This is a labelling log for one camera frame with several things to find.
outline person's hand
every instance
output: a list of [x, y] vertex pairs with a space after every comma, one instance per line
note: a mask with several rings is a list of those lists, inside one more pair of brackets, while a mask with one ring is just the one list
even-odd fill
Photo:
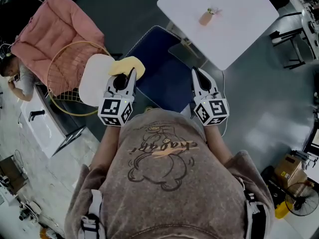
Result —
[[8, 81], [8, 87], [9, 87], [9, 89], [11, 89], [11, 90], [15, 89], [14, 82], [13, 82], [13, 81]]

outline small vase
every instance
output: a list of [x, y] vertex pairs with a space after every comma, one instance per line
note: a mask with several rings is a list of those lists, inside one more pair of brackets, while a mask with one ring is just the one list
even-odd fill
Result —
[[203, 26], [207, 26], [213, 17], [214, 13], [211, 8], [208, 8], [207, 11], [200, 17], [199, 23]]

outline white sink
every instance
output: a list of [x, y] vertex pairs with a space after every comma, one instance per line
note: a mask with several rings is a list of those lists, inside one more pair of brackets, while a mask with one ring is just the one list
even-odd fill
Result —
[[[30, 112], [41, 110], [45, 110], [44, 115], [35, 116], [34, 120], [28, 121]], [[23, 102], [21, 111], [42, 151], [48, 158], [52, 157], [65, 141], [66, 136], [46, 108], [36, 87], [34, 87], [32, 100]]]

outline yellow cloth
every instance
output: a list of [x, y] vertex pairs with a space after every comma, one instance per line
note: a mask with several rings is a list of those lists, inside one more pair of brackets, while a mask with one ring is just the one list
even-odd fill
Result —
[[138, 80], [144, 74], [145, 66], [136, 57], [127, 57], [122, 60], [115, 61], [111, 66], [109, 75], [125, 74], [128, 76], [133, 67], [136, 69], [136, 80]]

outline black hair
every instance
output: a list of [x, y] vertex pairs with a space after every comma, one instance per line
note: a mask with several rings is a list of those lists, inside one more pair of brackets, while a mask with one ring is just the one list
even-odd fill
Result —
[[4, 57], [1, 60], [1, 63], [0, 63], [0, 75], [2, 77], [8, 76], [7, 72], [8, 72], [8, 69], [9, 69], [9, 67], [11, 65], [11, 62], [12, 62], [13, 58], [15, 58], [15, 56], [14, 55], [10, 55], [9, 57]]

